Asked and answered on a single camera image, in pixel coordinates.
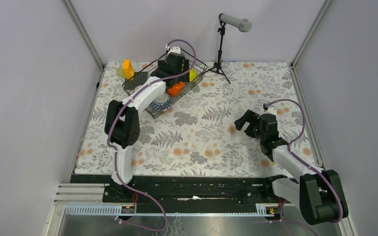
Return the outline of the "black wire dish rack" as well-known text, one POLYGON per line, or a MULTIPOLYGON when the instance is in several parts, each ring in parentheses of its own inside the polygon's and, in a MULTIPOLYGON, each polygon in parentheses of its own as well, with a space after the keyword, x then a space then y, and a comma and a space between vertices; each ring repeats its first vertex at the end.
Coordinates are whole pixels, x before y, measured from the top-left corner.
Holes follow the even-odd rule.
MULTIPOLYGON (((171 63, 166 62, 166 57, 166 54, 163 54, 158 59, 143 66, 139 71, 136 71, 133 77, 123 82, 122 88, 124 89, 124 91, 128 95, 131 95, 132 93, 137 91, 140 86, 146 83, 147 79, 151 75, 166 76, 165 73, 161 73, 160 70, 158 70, 158 65, 160 65, 163 70, 165 70, 166 65, 172 65, 171 63)), ((189 91, 193 90, 197 86, 197 84, 199 84, 203 80, 203 76, 207 71, 207 65, 200 60, 197 60, 195 63, 193 63, 192 59, 193 56, 191 54, 187 52, 182 53, 182 59, 178 60, 182 63, 181 72, 185 72, 188 69, 190 70, 190 72, 179 78, 166 81, 166 93, 169 96, 167 105, 157 106, 153 102, 151 102, 145 109, 145 111, 149 113, 151 117, 159 117, 161 113, 167 111, 167 108, 171 108, 172 105, 174 105, 189 91)))

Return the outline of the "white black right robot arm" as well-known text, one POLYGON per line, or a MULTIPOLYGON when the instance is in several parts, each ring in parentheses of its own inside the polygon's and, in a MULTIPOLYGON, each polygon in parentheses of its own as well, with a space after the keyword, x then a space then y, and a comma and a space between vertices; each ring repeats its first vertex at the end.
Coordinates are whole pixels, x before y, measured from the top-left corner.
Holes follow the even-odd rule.
POLYGON ((288 142, 279 135, 275 113, 266 111, 259 115, 247 110, 234 124, 237 130, 247 124, 245 134, 258 139, 262 153, 294 178, 290 180, 283 175, 270 177, 262 190, 266 201, 287 200, 298 208, 310 225, 348 217, 349 210, 338 173, 312 167, 294 157, 288 150, 288 142))

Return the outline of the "yellow-green bowl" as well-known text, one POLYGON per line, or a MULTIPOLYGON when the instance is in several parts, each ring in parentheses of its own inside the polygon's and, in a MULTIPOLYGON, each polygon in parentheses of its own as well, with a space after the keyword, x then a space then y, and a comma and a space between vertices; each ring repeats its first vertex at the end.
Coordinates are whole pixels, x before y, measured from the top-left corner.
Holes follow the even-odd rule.
POLYGON ((189 81, 195 83, 198 80, 198 72, 195 69, 191 69, 189 72, 189 81))

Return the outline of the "dark teal bowl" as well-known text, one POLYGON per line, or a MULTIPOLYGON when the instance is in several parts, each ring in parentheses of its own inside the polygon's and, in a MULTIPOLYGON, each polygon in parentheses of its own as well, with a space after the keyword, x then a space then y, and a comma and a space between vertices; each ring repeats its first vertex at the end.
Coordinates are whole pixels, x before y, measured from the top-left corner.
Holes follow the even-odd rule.
POLYGON ((180 55, 182 55, 184 57, 184 59, 187 59, 187 60, 189 60, 190 57, 191 57, 191 55, 187 51, 185 51, 184 49, 181 49, 180 55))

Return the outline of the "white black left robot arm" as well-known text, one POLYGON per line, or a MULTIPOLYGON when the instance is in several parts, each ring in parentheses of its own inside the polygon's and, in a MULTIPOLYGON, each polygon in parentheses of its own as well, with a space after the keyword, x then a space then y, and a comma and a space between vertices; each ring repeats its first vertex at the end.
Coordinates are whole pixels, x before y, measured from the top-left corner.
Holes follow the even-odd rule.
POLYGON ((105 133, 107 144, 114 150, 111 175, 117 183, 114 196, 121 202, 132 198, 133 189, 127 185, 133 177, 131 166, 133 145, 140 135, 139 113, 156 98, 179 82, 189 82, 189 60, 180 53, 169 53, 157 62, 157 68, 138 90, 122 101, 112 100, 108 105, 105 133))

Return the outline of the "orange bowl white inside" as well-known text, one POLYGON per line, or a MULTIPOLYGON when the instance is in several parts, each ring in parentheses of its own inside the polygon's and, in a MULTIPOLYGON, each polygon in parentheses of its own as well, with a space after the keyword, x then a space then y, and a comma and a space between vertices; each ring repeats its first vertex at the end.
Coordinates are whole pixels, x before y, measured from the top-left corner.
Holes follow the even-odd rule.
POLYGON ((182 90, 185 88, 185 85, 185 82, 176 83, 174 86, 167 90, 167 93, 172 97, 176 97, 182 92, 182 90))

